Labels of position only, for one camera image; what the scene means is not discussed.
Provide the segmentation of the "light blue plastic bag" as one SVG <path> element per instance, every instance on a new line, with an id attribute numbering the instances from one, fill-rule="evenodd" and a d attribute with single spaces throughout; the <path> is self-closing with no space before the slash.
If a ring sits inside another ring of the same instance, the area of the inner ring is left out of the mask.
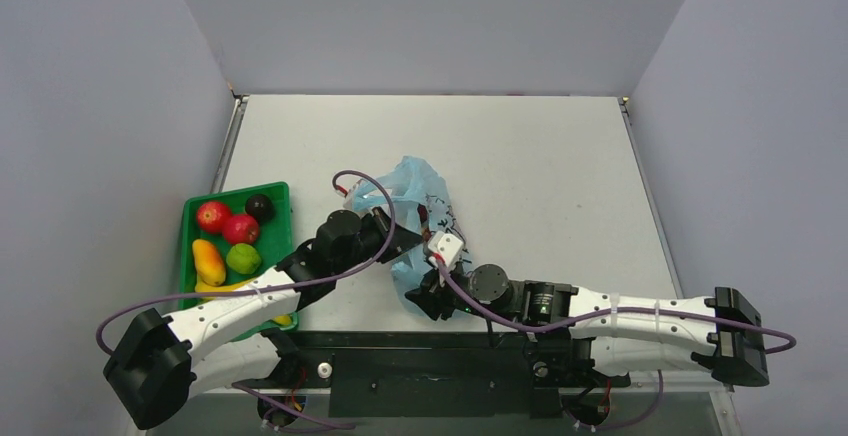
<path id="1" fill-rule="evenodd" d="M 391 196 L 399 226 L 424 238 L 437 231 L 462 235 L 446 180 L 426 160 L 405 156 L 378 182 Z M 421 246 L 392 261 L 394 288 L 405 309 L 422 313 L 405 293 L 417 288 L 430 269 Z"/>

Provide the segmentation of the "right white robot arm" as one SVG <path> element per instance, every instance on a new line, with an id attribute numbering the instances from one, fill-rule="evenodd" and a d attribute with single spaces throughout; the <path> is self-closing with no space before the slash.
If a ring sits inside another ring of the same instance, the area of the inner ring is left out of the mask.
<path id="1" fill-rule="evenodd" d="M 578 383 L 633 371 L 707 372 L 723 384 L 769 384 L 762 318 L 736 289 L 690 299 L 652 299 L 543 281 L 515 281 L 494 264 L 444 280 L 437 269 L 404 294 L 432 320 L 454 312 L 505 323 L 527 336 L 563 337 Z"/>

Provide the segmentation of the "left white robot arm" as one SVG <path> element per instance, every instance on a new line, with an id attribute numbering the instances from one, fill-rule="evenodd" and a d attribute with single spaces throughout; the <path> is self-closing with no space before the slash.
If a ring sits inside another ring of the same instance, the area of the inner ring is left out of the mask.
<path id="1" fill-rule="evenodd" d="M 331 213 L 314 238 L 235 291 L 195 292 L 197 305 L 161 314 L 146 303 L 110 352 L 103 375 L 134 425 L 155 428 L 191 398 L 246 380 L 291 383 L 298 358 L 278 329 L 244 333 L 325 297 L 337 281 L 422 245 L 420 232 L 376 207 Z"/>

